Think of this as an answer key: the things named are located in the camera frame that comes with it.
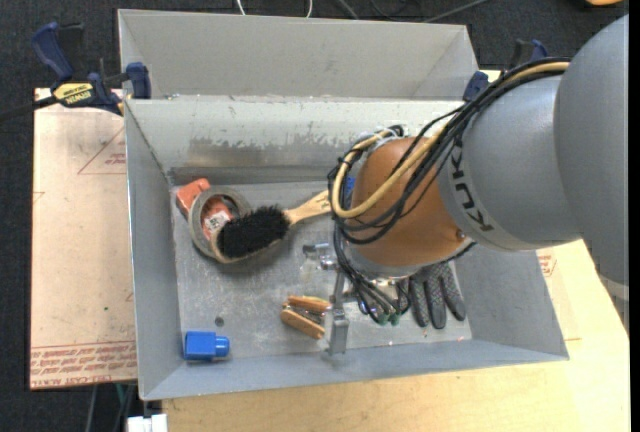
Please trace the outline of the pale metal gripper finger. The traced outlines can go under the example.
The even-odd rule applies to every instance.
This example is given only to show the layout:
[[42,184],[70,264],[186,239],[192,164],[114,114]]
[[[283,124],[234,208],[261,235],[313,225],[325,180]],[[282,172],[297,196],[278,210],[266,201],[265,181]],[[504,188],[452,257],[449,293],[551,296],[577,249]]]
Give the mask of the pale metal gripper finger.
[[327,347],[329,355],[346,353],[349,325],[349,319],[344,311],[335,311],[333,313]]
[[305,244],[302,253],[305,260],[318,269],[333,270],[336,266],[335,250],[328,242]]

